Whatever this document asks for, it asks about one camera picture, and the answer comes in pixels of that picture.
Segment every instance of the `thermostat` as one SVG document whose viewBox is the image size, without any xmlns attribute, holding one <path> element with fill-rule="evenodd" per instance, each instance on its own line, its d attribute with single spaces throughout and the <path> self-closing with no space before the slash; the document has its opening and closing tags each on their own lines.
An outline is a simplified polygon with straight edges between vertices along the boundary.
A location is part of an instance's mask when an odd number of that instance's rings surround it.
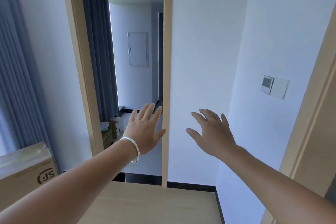
<svg viewBox="0 0 336 224">
<path fill-rule="evenodd" d="M 264 80 L 262 82 L 261 91 L 266 94 L 271 93 L 274 77 L 264 75 Z"/>
</svg>

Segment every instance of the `wooden door frame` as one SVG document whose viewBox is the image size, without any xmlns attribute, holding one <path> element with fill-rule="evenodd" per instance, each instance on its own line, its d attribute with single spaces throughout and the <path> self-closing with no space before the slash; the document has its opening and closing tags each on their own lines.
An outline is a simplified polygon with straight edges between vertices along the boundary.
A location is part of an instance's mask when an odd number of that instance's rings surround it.
<svg viewBox="0 0 336 224">
<path fill-rule="evenodd" d="M 92 156 L 103 151 L 83 0 L 65 0 Z M 162 186 L 168 178 L 172 0 L 164 0 Z"/>
<path fill-rule="evenodd" d="M 335 70 L 336 4 L 279 168 L 322 197 L 336 173 Z M 275 223 L 265 210 L 261 224 Z"/>
</svg>

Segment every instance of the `blue curtain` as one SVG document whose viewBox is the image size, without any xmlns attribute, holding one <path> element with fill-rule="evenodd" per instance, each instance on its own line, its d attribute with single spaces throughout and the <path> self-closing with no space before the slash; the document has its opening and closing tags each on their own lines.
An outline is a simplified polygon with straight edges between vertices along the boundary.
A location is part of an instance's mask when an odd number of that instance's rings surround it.
<svg viewBox="0 0 336 224">
<path fill-rule="evenodd" d="M 0 139 L 6 152 L 51 149 L 48 115 L 18 0 L 0 0 Z"/>
<path fill-rule="evenodd" d="M 109 0 L 83 0 L 100 121 L 118 113 Z"/>
</svg>

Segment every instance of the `silver bangle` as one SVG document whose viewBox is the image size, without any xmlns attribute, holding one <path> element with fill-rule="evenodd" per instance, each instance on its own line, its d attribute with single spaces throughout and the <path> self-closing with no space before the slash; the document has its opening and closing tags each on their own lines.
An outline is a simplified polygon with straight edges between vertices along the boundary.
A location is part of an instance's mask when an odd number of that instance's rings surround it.
<svg viewBox="0 0 336 224">
<path fill-rule="evenodd" d="M 136 159 L 132 160 L 132 163 L 138 162 L 138 160 L 140 158 L 140 151 L 139 151 L 139 147 L 138 147 L 137 143 L 130 137 L 122 137 L 120 140 L 122 140 L 122 139 L 130 140 L 134 144 L 134 146 L 136 147 L 136 151 L 138 152 L 138 157 Z"/>
</svg>

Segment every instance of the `cardboard box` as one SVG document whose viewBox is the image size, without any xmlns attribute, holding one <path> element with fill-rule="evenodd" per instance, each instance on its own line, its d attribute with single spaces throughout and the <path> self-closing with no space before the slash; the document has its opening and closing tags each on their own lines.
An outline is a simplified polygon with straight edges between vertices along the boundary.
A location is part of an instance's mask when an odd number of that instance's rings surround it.
<svg viewBox="0 0 336 224">
<path fill-rule="evenodd" d="M 57 176 L 44 143 L 0 156 L 0 211 Z"/>
</svg>

